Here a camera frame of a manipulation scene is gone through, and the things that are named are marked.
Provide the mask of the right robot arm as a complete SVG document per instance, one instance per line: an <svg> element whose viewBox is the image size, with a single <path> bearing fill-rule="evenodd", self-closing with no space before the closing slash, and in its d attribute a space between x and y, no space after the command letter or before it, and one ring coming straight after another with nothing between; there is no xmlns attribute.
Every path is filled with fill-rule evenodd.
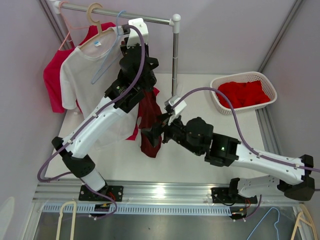
<svg viewBox="0 0 320 240"><path fill-rule="evenodd" d="M240 140L214 132L214 127L196 117L183 124L180 117L169 122L169 115L142 134L154 147L159 142L173 140L205 162L216 167L239 167L264 175L254 178L230 180L227 196L232 202L258 195L284 195L286 198L306 202L314 195L315 180L311 177L314 159L304 154L300 157L281 156L266 151L248 149Z"/></svg>

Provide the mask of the maroon t shirt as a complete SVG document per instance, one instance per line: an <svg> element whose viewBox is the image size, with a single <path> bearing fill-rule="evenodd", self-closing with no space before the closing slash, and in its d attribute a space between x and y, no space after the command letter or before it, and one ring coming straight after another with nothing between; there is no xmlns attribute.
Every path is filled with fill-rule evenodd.
<svg viewBox="0 0 320 240"><path fill-rule="evenodd" d="M140 119L140 123L138 124L138 129L141 131L145 128L151 128L154 123L157 122L157 116L162 114L159 105L157 104L157 95L159 94L159 90L157 88L153 88L152 92L144 92L144 98L139 102L138 107L138 117ZM159 138L159 143L156 147L153 147L147 137L140 132L141 143L140 150L146 156L150 158L156 158L158 151L161 148L162 138Z"/></svg>

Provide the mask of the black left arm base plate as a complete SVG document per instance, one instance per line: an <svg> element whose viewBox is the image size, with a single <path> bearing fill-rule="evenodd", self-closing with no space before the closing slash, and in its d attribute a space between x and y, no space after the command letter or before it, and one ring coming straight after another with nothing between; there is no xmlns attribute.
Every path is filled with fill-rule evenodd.
<svg viewBox="0 0 320 240"><path fill-rule="evenodd" d="M92 192L86 185L82 185L80 188L78 200L86 202L102 202L107 199L104 196L109 197L115 202L121 202L123 199L124 187L121 185L108 185L98 191L99 194Z"/></svg>

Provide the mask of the bright red t shirt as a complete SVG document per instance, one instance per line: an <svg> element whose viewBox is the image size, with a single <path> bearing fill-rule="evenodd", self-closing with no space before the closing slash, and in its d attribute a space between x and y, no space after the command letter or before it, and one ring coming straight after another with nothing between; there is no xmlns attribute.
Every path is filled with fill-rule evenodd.
<svg viewBox="0 0 320 240"><path fill-rule="evenodd" d="M231 102L234 109L259 105L271 99L265 94L259 80L252 82L227 82L218 87Z"/></svg>

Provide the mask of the beige hanger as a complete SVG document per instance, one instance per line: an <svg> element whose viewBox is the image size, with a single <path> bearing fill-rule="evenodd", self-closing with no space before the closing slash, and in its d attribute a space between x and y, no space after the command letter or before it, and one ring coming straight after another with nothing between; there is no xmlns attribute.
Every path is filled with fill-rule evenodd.
<svg viewBox="0 0 320 240"><path fill-rule="evenodd" d="M100 43L98 47L101 47L101 46L106 47L108 44L109 47L111 48L115 44L118 36L116 25L113 24L112 22L109 22L108 24L101 24L99 20L93 20L92 18L93 10L98 10L102 8L103 7L100 3L92 3L88 7L86 11L87 20L89 21L92 27L93 26L96 27L97 33L93 35L91 38L89 38L87 41L78 45L77 48L84 50L85 48L88 48L90 46L95 47L96 42Z"/></svg>

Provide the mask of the white t shirt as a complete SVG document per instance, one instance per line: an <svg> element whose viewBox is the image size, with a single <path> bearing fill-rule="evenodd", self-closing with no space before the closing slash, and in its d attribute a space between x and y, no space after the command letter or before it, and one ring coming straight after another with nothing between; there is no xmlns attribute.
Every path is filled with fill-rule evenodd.
<svg viewBox="0 0 320 240"><path fill-rule="evenodd" d="M118 54L121 54L120 42L116 45L114 53L111 54L107 66ZM100 68L107 50L107 46L89 46L85 49L75 48L66 58L60 68L60 87L62 106L67 110L79 107L84 118L87 118L97 107L105 91L117 79L120 71L120 56L108 71L95 83L91 84L92 78Z"/></svg>

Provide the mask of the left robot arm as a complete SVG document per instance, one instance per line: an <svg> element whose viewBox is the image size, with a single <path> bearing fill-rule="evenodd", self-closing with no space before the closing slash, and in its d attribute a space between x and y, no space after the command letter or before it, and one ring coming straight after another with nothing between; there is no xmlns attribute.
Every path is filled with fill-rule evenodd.
<svg viewBox="0 0 320 240"><path fill-rule="evenodd" d="M160 108L148 108L155 100L154 85L157 79L153 70L158 67L156 58L149 57L147 44L136 44L129 48L121 46L123 58L117 79L105 91L95 110L78 126L74 133L65 138L55 137L52 145L69 169L81 179L97 201L107 197L108 184L96 169L88 155L92 145L114 123L118 123L139 105L146 117L143 123L154 124Z"/></svg>

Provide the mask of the light blue wire hanger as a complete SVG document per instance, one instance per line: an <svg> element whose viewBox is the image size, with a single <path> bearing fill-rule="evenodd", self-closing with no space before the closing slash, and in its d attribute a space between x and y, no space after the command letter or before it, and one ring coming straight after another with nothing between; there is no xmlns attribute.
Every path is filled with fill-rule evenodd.
<svg viewBox="0 0 320 240"><path fill-rule="evenodd" d="M94 85L109 70L109 68L115 63L117 58L121 55L119 53L116 57L114 57L111 60L109 65L107 65L111 54L115 52L116 45L120 42L122 37L125 35L125 31L121 30L121 27L119 25L119 18L121 17L121 15L123 15L126 12L127 12L126 10L121 10L116 16L116 19L115 19L116 38L115 38L112 46L106 51L106 55L105 55L105 57L104 57L104 59L103 59L103 61L101 63L100 68L94 74L94 76L93 76L93 78L91 80L91 84L92 85Z"/></svg>

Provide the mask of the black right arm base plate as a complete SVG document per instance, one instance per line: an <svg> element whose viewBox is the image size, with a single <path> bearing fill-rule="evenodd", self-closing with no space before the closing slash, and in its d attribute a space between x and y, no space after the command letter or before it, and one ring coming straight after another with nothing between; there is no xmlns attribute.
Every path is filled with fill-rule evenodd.
<svg viewBox="0 0 320 240"><path fill-rule="evenodd" d="M256 196L246 198L240 196L238 193L231 193L228 187L212 187L211 189L212 202L215 204L223 204L225 206L233 206L234 204L257 204Z"/></svg>

